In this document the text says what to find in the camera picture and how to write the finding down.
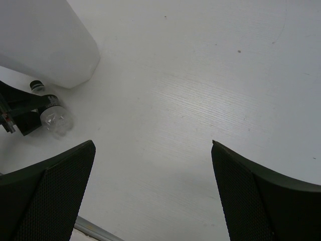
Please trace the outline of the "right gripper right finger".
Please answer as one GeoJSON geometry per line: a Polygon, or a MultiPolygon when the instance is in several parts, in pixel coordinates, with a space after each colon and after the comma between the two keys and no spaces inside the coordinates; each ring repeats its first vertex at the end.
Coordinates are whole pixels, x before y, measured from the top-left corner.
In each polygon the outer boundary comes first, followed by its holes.
{"type": "Polygon", "coordinates": [[[219,142],[211,150],[230,240],[320,240],[320,186],[250,161],[219,142]]]}

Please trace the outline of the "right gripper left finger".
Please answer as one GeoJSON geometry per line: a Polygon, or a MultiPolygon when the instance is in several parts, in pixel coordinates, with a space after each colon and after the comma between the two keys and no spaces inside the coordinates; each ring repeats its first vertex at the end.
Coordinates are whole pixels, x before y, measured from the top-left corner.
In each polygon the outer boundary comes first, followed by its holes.
{"type": "Polygon", "coordinates": [[[95,153],[89,140],[1,175],[1,240],[69,240],[95,153]]]}

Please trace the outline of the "Pepsi black cap bottle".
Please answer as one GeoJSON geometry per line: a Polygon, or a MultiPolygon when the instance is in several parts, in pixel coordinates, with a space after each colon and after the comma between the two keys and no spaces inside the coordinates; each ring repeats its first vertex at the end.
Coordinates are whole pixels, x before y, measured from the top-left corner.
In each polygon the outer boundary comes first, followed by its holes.
{"type": "Polygon", "coordinates": [[[32,94],[44,96],[49,103],[37,109],[42,125],[54,136],[65,136],[73,127],[73,118],[58,96],[39,80],[30,83],[32,94]]]}

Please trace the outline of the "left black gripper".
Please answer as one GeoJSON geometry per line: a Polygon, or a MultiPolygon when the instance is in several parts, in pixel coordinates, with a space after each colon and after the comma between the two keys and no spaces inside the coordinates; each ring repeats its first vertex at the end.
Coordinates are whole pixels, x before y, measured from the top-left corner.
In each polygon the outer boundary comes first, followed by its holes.
{"type": "Polygon", "coordinates": [[[59,106],[59,99],[53,94],[36,95],[13,88],[1,81],[1,125],[8,133],[14,133],[14,125],[23,136],[42,126],[40,115],[35,109],[59,106]],[[24,113],[13,117],[13,113],[24,113]]]}

